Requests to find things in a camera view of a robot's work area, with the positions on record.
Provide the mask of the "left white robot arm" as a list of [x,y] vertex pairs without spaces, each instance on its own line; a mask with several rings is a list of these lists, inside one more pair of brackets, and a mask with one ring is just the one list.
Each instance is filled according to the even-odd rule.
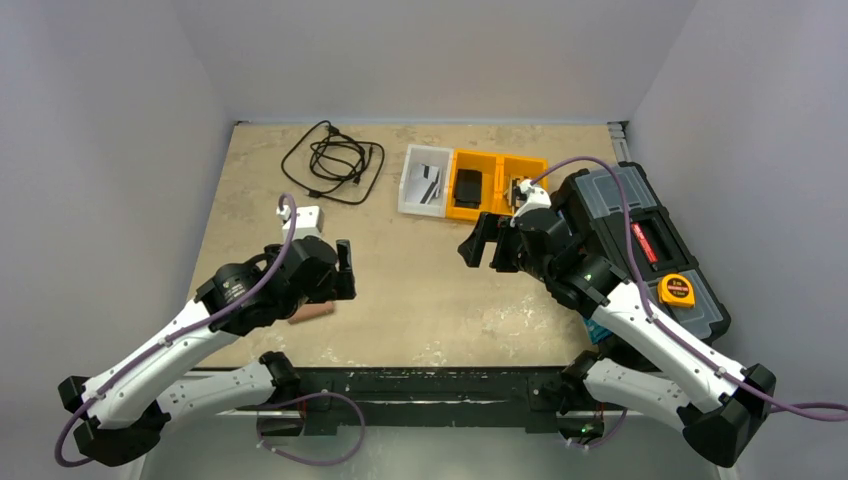
[[189,385],[185,373],[255,329],[291,318],[301,307],[355,297],[349,241],[316,236],[271,244],[242,263],[228,263],[194,299],[135,352],[103,373],[69,376],[58,391],[70,412],[54,459],[73,468],[114,467],[152,450],[177,425],[256,406],[284,409],[311,400],[281,352]]

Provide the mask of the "pink leather card holder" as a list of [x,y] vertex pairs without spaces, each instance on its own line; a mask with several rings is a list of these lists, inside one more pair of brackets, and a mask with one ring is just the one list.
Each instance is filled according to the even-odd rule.
[[335,312],[335,303],[334,302],[324,302],[319,304],[305,304],[300,309],[298,309],[290,318],[287,319],[287,323],[290,325],[294,325],[297,323],[313,320],[322,316],[326,316]]

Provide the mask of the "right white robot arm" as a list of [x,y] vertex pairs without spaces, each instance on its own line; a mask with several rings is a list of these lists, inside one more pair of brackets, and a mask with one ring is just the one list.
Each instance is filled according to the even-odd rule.
[[581,236],[550,209],[515,217],[483,213],[457,251],[476,268],[488,242],[495,245],[493,270],[539,280],[558,304],[611,331],[661,372],[636,371],[585,351],[562,373],[564,406],[619,405],[680,432],[717,466],[736,463],[769,415],[763,397],[776,386],[770,370],[744,367],[694,337],[622,269],[586,252]]

